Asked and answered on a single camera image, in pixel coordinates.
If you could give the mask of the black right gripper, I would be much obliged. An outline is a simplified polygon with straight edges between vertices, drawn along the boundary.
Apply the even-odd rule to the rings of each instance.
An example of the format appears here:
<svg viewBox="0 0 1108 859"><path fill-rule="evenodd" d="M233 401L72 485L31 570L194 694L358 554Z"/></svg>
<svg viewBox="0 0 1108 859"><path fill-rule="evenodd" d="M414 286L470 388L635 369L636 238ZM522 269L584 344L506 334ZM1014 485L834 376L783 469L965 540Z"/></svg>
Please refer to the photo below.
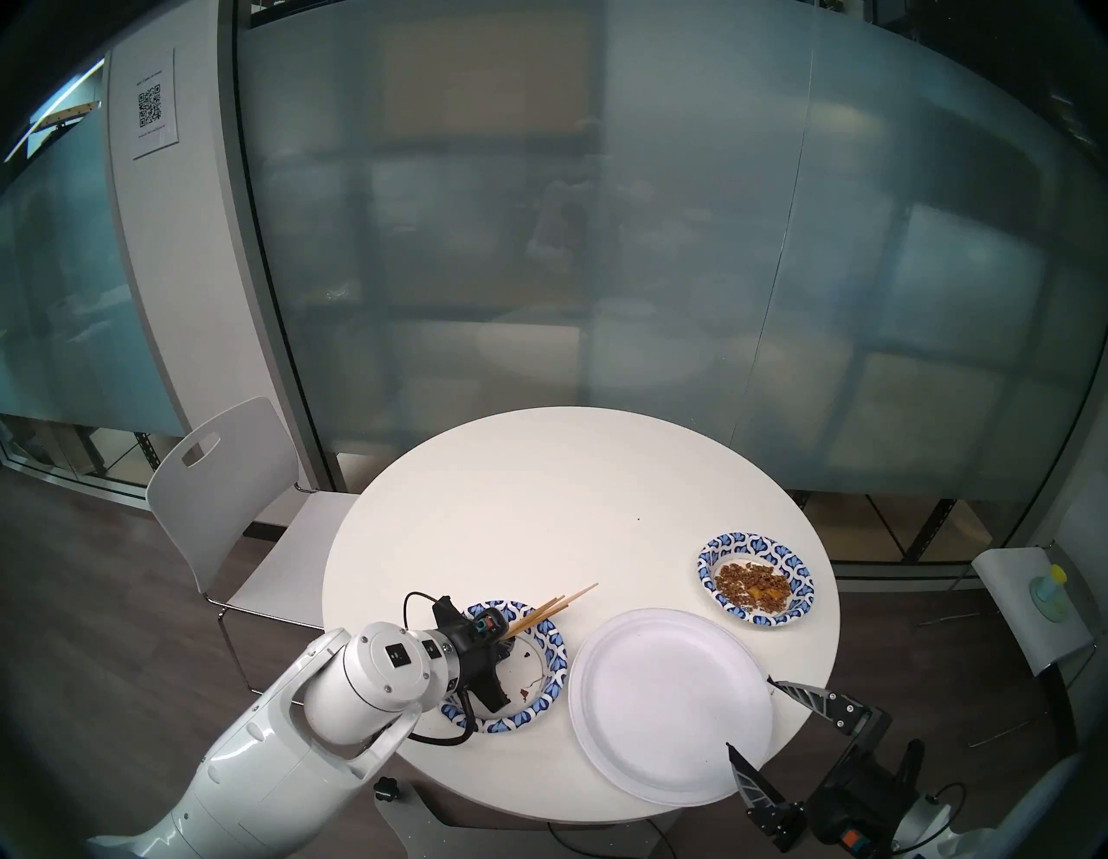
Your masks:
<svg viewBox="0 0 1108 859"><path fill-rule="evenodd" d="M925 834L925 798L919 776L925 745L914 738L896 773L890 773L874 756L892 724L888 712L855 698L793 681L769 679L769 685L851 736L822 783L802 802L787 801L753 764L732 744L726 744L738 795L747 818L779 853L796 849L810 834L818 843L839 847L847 853L899 853L922 841Z"/></svg>

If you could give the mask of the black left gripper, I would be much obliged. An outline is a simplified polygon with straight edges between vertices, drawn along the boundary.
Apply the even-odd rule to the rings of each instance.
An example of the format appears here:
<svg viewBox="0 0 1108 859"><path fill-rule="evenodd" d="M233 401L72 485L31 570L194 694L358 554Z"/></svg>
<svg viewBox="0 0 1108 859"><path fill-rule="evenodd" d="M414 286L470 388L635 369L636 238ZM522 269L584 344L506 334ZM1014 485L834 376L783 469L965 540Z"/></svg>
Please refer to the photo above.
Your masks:
<svg viewBox="0 0 1108 859"><path fill-rule="evenodd" d="M497 677L497 666L512 654L515 637L509 628L516 617L512 605L482 602L456 609L443 596L433 604L438 644L445 658L447 693L465 688L490 713L510 704Z"/></svg>

